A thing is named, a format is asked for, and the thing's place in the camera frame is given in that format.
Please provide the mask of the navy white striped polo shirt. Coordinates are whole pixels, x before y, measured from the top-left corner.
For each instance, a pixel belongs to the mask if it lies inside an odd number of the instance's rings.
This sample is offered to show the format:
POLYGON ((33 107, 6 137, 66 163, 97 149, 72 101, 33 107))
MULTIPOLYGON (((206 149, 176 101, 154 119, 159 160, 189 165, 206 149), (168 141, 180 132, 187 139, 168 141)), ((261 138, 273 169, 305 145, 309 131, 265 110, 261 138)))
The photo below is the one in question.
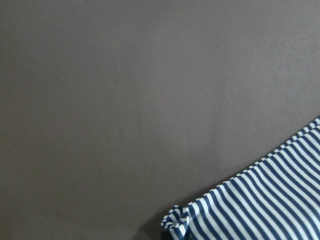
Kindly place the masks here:
POLYGON ((320 120, 181 207, 161 226, 175 240, 317 240, 320 120))

